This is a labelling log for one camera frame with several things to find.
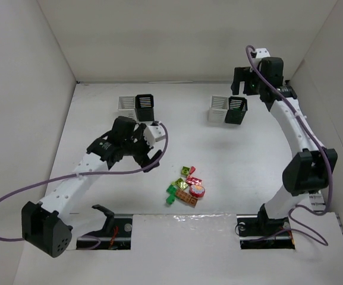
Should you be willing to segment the lime green lego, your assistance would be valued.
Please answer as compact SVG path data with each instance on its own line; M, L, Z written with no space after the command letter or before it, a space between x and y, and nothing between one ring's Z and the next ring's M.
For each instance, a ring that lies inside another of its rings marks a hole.
M178 178L174 183L175 186L182 191L189 187L189 184L183 178Z
M187 166L183 166L181 169L182 176L188 176L190 174L190 168Z

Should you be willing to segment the green L-shaped lego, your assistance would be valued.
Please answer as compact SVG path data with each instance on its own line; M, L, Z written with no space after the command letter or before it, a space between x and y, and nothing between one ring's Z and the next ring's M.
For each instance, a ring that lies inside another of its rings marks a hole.
M175 194L170 194L166 199L166 205L172 205L177 199Z

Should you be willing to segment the red lego plate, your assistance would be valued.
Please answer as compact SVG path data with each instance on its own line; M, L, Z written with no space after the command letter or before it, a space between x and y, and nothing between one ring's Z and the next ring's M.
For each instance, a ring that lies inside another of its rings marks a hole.
M196 178L194 176L187 176L185 182L189 185L198 185L198 186L201 186L202 185L202 180L199 179L199 178Z

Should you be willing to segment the red round flower lego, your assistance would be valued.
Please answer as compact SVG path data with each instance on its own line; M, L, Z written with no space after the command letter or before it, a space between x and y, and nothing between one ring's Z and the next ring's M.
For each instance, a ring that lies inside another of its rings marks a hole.
M206 190L200 185L191 185L189 188L189 193L193 197L202 198L204 197Z

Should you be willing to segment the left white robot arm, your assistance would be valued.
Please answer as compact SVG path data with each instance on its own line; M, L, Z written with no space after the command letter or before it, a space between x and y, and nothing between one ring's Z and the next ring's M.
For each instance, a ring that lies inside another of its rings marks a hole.
M115 163L123 157L132 157L139 165L139 172L149 172L159 166L164 155L158 150L152 157L149 152L159 141L168 141L164 124L154 121L140 123L119 116L111 130L95 139L69 177L50 194L38 202L27 202L21 210L22 237L52 258L60 256L67 248L76 246L74 233L83 235L99 229L110 229L114 213L101 205L95 210L103 213L103 223L77 221L71 217L72 209L90 187L102 176L111 175Z

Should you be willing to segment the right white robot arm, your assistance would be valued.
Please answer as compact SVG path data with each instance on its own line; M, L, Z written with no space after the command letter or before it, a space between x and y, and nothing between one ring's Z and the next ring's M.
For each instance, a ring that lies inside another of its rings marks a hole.
M292 211L308 195L332 189L332 173L338 154L326 148L313 134L300 110L298 97L284 83L284 62L279 57L250 54L249 67L236 67L231 90L234 95L244 83L243 93L258 95L269 113L277 120L291 149L292 159L282 172L282 186L257 216L239 219L242 236L272 236L282 232Z

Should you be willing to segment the right black slotted bin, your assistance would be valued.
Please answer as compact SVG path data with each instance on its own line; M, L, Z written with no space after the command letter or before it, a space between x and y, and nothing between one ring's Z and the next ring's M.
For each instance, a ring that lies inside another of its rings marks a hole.
M241 125L247 110L247 99L245 97L229 97L228 110L224 122L226 124Z

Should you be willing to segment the black slotted bin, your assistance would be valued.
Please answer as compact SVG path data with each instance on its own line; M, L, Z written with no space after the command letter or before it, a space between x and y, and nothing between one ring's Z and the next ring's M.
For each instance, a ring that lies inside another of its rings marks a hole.
M138 94L135 97L135 111L139 122L155 120L154 98L152 94Z
M247 110L247 99L245 97L229 97L228 110L224 122L226 124L241 125Z

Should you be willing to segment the left white slotted bin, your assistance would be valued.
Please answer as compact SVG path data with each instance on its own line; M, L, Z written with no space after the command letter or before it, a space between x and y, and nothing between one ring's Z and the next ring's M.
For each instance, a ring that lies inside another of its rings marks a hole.
M118 114L120 116L125 116L137 120L134 96L119 96Z

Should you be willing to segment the white slotted bin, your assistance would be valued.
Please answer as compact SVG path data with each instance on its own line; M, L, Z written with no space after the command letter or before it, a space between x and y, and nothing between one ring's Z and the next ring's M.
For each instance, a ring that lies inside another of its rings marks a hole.
M229 97L212 95L208 111L208 122L222 124L228 111Z
M120 116L125 116L137 120L134 96L119 96L118 114Z

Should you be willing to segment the green square lego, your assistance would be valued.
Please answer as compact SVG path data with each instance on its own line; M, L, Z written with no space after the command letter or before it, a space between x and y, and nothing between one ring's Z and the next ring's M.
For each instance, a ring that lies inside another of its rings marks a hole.
M169 194L169 195L175 195L176 192L177 192L178 188L175 186L175 185L172 185L170 184L168 186L168 188L166 189L166 192Z

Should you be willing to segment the right white slotted bin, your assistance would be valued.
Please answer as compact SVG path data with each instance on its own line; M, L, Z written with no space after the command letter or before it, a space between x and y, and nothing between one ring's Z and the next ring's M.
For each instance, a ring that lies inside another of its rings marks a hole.
M222 124L228 111L229 97L212 95L208 111L208 122Z

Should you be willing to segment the orange lego plate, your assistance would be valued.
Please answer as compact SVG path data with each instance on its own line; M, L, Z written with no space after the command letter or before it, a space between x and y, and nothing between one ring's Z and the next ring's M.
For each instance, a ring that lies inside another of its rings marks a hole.
M175 196L183 201L184 203L190 205L191 207L195 207L197 204L197 198L190 195L189 193L182 191L180 189L177 189Z

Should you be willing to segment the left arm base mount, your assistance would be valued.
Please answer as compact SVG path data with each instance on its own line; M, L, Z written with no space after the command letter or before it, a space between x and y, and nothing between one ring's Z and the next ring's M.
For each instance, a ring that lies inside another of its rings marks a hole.
M99 204L93 205L92 209L93 213L98 211L102 217L99 221L94 219L96 229L88 230L77 238L76 250L130 250L133 215L115 214Z

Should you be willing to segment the aluminium rail right side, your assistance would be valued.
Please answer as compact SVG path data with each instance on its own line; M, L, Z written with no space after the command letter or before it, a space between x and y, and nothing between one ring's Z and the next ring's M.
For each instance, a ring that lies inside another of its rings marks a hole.
M316 212L323 212L326 209L326 203L323 197L323 194L321 192L310 194L309 200L311 204L311 209Z

